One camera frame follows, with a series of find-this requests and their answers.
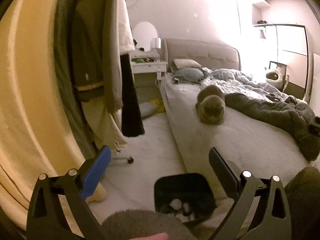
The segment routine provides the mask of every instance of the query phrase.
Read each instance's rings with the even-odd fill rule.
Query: gray cat
[[[207,124],[221,124],[225,113],[224,94],[215,85],[207,86],[198,94],[196,111],[199,119]]]

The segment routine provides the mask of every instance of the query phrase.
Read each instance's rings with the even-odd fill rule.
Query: white floor
[[[101,220],[121,210],[154,210],[153,186],[157,179],[186,173],[166,113],[151,116],[143,124],[146,134],[127,140],[126,152],[134,163],[111,162],[101,181],[108,198],[89,204]]]

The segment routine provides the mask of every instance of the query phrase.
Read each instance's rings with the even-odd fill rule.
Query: human hand
[[[154,236],[135,238],[131,240],[169,240],[169,236],[167,233],[162,233]]]

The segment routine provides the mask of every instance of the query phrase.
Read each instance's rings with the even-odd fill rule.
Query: black trash can
[[[188,203],[195,220],[183,223],[187,228],[207,220],[217,207],[207,180],[199,173],[179,174],[163,177],[154,186],[156,211],[169,214],[173,211],[170,203],[179,199]]]

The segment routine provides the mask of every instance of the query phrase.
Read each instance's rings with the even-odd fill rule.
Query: dark gray blanket
[[[241,93],[225,96],[226,106],[253,119],[281,128],[292,135],[308,161],[317,159],[320,152],[320,138],[309,133],[308,125],[314,121],[315,114],[306,103],[293,96],[285,101],[270,102],[249,98]]]

